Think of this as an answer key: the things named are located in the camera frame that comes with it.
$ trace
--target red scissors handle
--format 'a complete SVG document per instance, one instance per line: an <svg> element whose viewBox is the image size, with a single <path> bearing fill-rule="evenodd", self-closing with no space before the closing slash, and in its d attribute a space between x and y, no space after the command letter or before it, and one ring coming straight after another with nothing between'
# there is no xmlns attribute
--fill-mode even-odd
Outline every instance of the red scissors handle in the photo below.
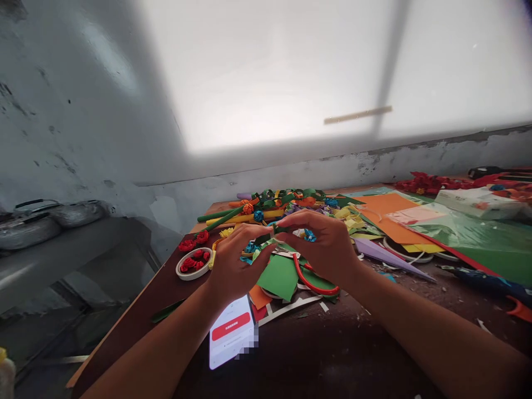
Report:
<svg viewBox="0 0 532 399"><path fill-rule="evenodd" d="M298 256L296 254L292 254L292 257L294 258L295 270L296 270L296 272L298 272L299 278L301 279L303 284L305 284L312 291L314 291L315 293L317 293L319 295L325 295L325 296L334 296L334 295L337 295L340 292L340 287L335 287L335 288L333 288L331 290L326 290L326 289L323 289L323 288L315 287L312 284L310 284L308 282L308 280L305 278L305 276L303 276L303 272L301 271L301 267L299 265ZM312 267L308 263L306 265L303 265L303 267L305 269L308 269L308 270L311 270L311 271L313 270Z"/></svg>

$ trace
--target hand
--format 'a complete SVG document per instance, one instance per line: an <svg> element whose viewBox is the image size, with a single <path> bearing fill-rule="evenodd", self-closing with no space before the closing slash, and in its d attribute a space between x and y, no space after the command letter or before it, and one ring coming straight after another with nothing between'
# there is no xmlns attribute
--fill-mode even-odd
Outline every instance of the hand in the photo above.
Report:
<svg viewBox="0 0 532 399"><path fill-rule="evenodd" d="M246 295L257 283L277 245L270 244L264 248L251 265L241 261L240 256L250 240L269 234L272 230L272 227L244 223L218 244L211 276L206 283L209 292L218 301L228 305Z"/></svg>
<svg viewBox="0 0 532 399"><path fill-rule="evenodd" d="M281 219L277 226L311 230L316 235L315 242L305 241L291 232L279 233L275 237L298 251L316 273L340 287L360 264L345 223L336 218L303 209Z"/></svg>

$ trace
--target smartphone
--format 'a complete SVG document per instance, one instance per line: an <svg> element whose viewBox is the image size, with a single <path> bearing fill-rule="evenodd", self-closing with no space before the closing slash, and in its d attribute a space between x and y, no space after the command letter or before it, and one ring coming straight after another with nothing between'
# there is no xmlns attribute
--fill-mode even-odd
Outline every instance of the smartphone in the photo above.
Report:
<svg viewBox="0 0 532 399"><path fill-rule="evenodd" d="M255 347L258 336L248 295L224 309L209 334L209 368L214 370L246 348Z"/></svg>

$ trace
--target metal pot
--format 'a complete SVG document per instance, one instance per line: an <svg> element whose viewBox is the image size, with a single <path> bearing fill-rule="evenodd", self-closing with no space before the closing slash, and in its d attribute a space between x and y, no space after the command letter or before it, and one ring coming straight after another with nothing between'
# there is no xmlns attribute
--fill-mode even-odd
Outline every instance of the metal pot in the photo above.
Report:
<svg viewBox="0 0 532 399"><path fill-rule="evenodd" d="M33 209L31 211L21 211L20 208L26 207L40 202L53 202L52 204ZM100 201L91 200L83 201L73 204L62 205L54 199L35 199L33 201L24 202L15 207L18 212L30 214L38 214L42 212L49 212L50 215L63 228L73 228L83 226L101 219L105 212L100 204Z"/></svg>
<svg viewBox="0 0 532 399"><path fill-rule="evenodd" d="M47 212L10 219L0 223L0 249L27 248L49 240L60 232L61 228Z"/></svg>

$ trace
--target red craft flower bunch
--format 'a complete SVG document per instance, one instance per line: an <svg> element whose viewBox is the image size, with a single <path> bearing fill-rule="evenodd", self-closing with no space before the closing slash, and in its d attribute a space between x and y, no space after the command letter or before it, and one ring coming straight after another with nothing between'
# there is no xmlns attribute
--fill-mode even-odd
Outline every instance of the red craft flower bunch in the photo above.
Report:
<svg viewBox="0 0 532 399"><path fill-rule="evenodd" d="M196 247L196 244L205 244L209 240L208 231L200 231L194 240L184 240L177 246L181 252L190 252Z"/></svg>
<svg viewBox="0 0 532 399"><path fill-rule="evenodd" d="M468 190L470 188L485 186L485 182L479 180L468 182L445 176L428 175L423 172L411 172L411 174L414 176L414 179L397 182L395 183L395 187L400 190L410 191L420 195L436 195L440 190Z"/></svg>
<svg viewBox="0 0 532 399"><path fill-rule="evenodd" d="M181 273L193 273L200 270L211 258L208 251L198 249L190 258L186 258L181 264Z"/></svg>

